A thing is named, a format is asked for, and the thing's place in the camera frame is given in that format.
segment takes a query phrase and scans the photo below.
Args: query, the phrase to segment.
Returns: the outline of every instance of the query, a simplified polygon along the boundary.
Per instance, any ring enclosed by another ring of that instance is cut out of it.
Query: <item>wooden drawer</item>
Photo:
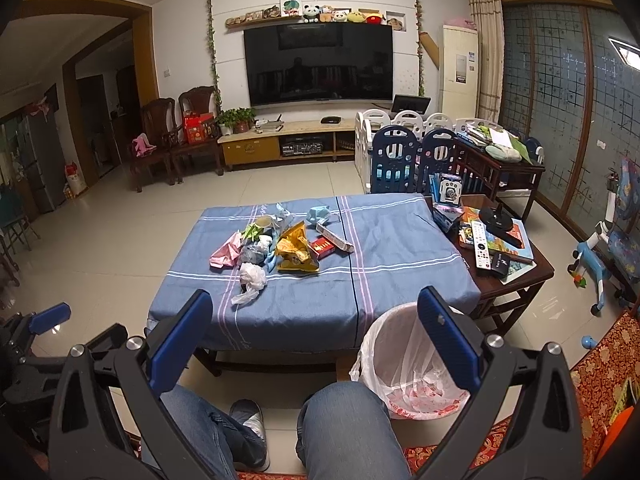
[[[280,158],[278,137],[236,140],[235,142],[225,142],[222,146],[225,153],[225,162],[230,166],[251,164],[252,162],[267,162],[268,160],[278,160]]]

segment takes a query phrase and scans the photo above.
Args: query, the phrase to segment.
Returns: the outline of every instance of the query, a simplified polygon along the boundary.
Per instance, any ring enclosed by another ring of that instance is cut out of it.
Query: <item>metal screw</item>
[[[71,357],[80,357],[84,353],[84,345],[73,345],[71,347]]]
[[[504,339],[502,339],[499,335],[497,334],[489,334],[486,337],[486,343],[491,347],[491,348],[500,348],[501,346],[504,345]]]
[[[127,348],[129,350],[137,350],[144,343],[144,340],[140,336],[133,336],[127,339]]]
[[[558,344],[558,343],[547,343],[546,345],[546,350],[553,355],[560,355],[560,352],[562,351],[562,347]]]

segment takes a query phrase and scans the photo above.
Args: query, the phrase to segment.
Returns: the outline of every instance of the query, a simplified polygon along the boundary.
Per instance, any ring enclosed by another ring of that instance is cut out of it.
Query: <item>shoe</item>
[[[264,443],[264,461],[257,466],[248,466],[246,464],[238,464],[241,468],[248,471],[261,473],[266,471],[270,466],[269,450],[267,449],[266,432],[264,431],[264,418],[262,410],[256,402],[248,399],[236,400],[229,409],[229,416],[238,421],[244,427],[253,431]]]

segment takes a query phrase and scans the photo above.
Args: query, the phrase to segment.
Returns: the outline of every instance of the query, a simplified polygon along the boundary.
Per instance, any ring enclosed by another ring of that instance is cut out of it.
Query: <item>blue tablecloth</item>
[[[419,194],[370,194],[293,200],[282,205],[299,219],[312,206],[334,213],[329,228],[352,242],[351,254],[320,261],[316,274],[274,270],[260,296],[231,305],[240,293],[239,269],[211,269],[209,257],[235,230],[275,204],[212,207],[194,225],[151,304],[148,326],[176,314],[197,288],[213,300],[201,346],[212,350],[268,349],[318,352],[358,348],[373,321],[415,301],[433,285],[451,306],[471,313],[480,291],[466,263],[434,223]],[[307,237],[318,234],[307,227]]]

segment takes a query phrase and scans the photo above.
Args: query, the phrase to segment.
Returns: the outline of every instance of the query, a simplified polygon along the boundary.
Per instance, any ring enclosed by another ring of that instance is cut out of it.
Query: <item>tv stand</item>
[[[286,156],[284,142],[291,139],[322,144],[321,153]],[[293,121],[284,123],[280,131],[261,134],[252,128],[243,134],[230,134],[218,139],[230,171],[235,166],[262,162],[286,162],[287,160],[339,158],[349,160],[355,156],[355,120],[343,119],[339,124],[322,124],[318,121]]]

